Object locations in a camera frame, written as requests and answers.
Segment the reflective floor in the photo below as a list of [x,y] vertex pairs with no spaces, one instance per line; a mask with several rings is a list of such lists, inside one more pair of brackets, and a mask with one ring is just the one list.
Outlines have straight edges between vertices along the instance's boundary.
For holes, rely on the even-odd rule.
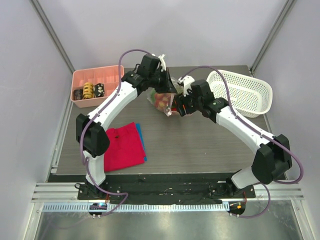
[[[245,215],[261,212],[266,201],[246,204]],[[101,219],[87,212],[43,212],[36,240],[301,240],[291,201],[272,201],[253,219],[227,212],[114,213]]]

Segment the gray tabletop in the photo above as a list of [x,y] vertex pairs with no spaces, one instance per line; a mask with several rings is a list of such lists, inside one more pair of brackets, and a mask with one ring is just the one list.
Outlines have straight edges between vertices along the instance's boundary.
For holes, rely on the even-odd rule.
[[[170,74],[179,78],[191,68],[171,67]],[[217,68],[249,76],[247,66]],[[210,69],[197,69],[190,75],[197,80],[206,79],[210,72]],[[86,174],[76,141],[76,117],[80,113],[86,115],[93,109],[95,107],[72,106],[57,175]],[[267,130],[263,116],[251,120]],[[214,124],[200,112],[192,116],[167,117],[150,104],[145,92],[124,108],[110,128],[119,128],[131,122],[141,125],[147,162],[111,174],[226,173],[250,166],[253,162],[253,153],[227,129]]]

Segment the blue cloth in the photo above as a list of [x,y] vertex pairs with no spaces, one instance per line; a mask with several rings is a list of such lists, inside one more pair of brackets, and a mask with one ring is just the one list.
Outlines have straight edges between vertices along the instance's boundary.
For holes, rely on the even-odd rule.
[[146,149],[145,149],[144,138],[142,137],[142,132],[141,132],[140,123],[136,123],[136,124],[135,124],[135,127],[136,127],[136,130],[137,130],[138,133],[139,133],[139,136],[140,136],[140,139],[141,139],[141,142],[142,142],[142,146],[143,146],[143,150],[146,150]]

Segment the yellow object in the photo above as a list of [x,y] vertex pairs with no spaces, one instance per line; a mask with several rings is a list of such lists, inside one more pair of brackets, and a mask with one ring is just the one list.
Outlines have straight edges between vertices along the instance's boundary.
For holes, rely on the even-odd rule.
[[86,82],[83,86],[83,99],[92,99],[94,97],[94,85]]

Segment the pink bin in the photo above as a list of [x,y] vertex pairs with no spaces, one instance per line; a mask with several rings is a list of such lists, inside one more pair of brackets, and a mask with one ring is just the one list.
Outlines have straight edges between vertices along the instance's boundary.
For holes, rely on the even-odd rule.
[[[119,84],[118,65],[103,66],[77,70],[72,76],[70,99],[78,108],[99,106],[116,89]],[[124,67],[121,66],[121,77],[124,75]],[[85,83],[104,84],[104,96],[90,99],[74,100],[74,90],[82,89]]]

